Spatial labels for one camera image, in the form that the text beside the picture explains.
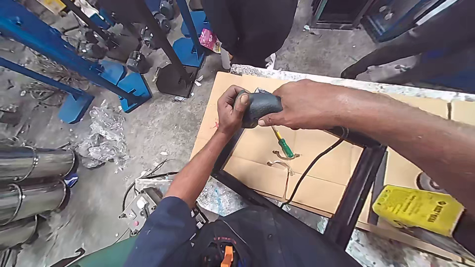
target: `stainless steel cylinder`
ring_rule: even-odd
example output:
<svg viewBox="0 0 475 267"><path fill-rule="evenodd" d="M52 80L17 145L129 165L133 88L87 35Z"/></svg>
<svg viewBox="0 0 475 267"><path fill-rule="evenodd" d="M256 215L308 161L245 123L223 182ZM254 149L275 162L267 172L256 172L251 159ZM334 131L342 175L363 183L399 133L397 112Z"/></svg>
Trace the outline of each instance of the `stainless steel cylinder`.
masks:
<svg viewBox="0 0 475 267"><path fill-rule="evenodd" d="M0 250L28 241L35 233L37 223L37 217L33 216L0 226Z"/></svg>
<svg viewBox="0 0 475 267"><path fill-rule="evenodd" d="M66 199L62 180L0 189L0 225L58 209Z"/></svg>
<svg viewBox="0 0 475 267"><path fill-rule="evenodd" d="M74 166L72 150L0 147L0 181L19 182L28 178L64 177Z"/></svg>
<svg viewBox="0 0 475 267"><path fill-rule="evenodd" d="M56 210L66 198L66 184L62 180L42 184L21 186L23 200L15 219L22 219Z"/></svg>

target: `hand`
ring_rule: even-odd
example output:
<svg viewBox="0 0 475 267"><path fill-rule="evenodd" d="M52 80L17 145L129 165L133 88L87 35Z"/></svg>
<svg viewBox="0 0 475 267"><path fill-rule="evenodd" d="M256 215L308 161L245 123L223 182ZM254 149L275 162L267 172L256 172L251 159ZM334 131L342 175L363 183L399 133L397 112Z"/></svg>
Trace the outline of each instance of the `hand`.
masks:
<svg viewBox="0 0 475 267"><path fill-rule="evenodd" d="M372 93L306 79L286 83L273 94L281 97L284 109L260 118L260 126L323 130L346 126L344 119L354 111L354 107L358 107L361 94L364 99L366 94Z"/></svg>
<svg viewBox="0 0 475 267"><path fill-rule="evenodd" d="M242 90L244 89L239 86L230 86L218 99L219 126L217 132L224 133L228 137L231 137L241 127L242 116L249 106L249 95L244 93L236 100L236 106L233 108L236 96Z"/></svg>

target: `sleeve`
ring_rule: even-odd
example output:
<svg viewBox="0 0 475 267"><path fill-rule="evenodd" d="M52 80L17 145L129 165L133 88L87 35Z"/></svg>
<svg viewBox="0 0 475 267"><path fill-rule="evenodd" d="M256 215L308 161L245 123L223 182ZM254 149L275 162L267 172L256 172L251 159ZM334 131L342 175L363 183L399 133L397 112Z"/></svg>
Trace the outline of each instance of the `sleeve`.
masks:
<svg viewBox="0 0 475 267"><path fill-rule="evenodd" d="M195 230L188 205L177 197L164 198L140 230L124 267L168 265L177 250L191 249L189 240Z"/></svg>

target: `black pants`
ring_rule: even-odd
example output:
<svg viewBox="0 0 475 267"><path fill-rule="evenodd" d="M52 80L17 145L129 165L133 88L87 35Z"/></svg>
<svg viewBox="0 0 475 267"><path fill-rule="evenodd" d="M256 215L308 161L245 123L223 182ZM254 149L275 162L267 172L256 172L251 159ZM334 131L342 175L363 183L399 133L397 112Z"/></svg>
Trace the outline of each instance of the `black pants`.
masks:
<svg viewBox="0 0 475 267"><path fill-rule="evenodd" d="M382 47L346 68L342 72L342 78L355 79L369 66L383 65L437 49L446 49L445 55L420 62L412 69L381 82L404 84L463 69L475 58L475 28L472 23L474 10L475 1L457 1L425 23L384 43Z"/></svg>

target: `green screwdriver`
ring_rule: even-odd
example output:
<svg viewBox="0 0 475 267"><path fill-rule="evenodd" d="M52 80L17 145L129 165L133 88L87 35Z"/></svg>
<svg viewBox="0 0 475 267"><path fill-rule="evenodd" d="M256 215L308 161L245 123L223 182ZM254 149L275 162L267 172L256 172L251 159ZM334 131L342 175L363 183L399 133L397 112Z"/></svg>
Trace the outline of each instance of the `green screwdriver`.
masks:
<svg viewBox="0 0 475 267"><path fill-rule="evenodd" d="M287 143L285 142L285 139L282 138L282 136L280 135L280 133L277 131L277 129L274 127L274 126L271 126L272 127L272 130L274 131L274 133L276 134L275 136L277 137L277 139L279 140L279 145L280 147L282 148L282 151L284 152L284 154L288 157L288 158L292 158L294 156L294 153L292 152L292 150L290 149L290 147L287 145Z"/></svg>

